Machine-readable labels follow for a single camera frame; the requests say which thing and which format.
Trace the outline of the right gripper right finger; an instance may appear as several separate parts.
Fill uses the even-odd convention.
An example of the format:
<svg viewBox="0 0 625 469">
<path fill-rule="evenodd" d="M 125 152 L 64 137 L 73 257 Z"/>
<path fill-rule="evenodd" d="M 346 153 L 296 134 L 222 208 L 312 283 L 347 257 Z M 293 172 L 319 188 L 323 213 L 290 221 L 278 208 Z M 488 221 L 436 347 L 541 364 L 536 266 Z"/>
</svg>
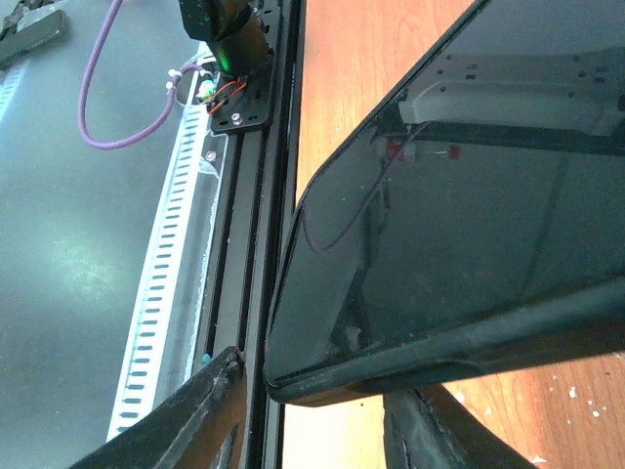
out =
<svg viewBox="0 0 625 469">
<path fill-rule="evenodd" d="M 531 468 L 443 386 L 383 395 L 384 452 L 390 469 Z"/>
</svg>

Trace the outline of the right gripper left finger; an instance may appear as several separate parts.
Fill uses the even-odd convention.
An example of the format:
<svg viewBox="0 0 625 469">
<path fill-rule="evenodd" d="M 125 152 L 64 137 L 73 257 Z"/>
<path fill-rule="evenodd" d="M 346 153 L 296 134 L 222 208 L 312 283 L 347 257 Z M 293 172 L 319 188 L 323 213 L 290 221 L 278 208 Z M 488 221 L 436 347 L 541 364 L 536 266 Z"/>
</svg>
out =
<svg viewBox="0 0 625 469">
<path fill-rule="evenodd" d="M 237 468 L 246 395 L 244 356 L 228 347 L 143 420 L 72 467 Z"/>
</svg>

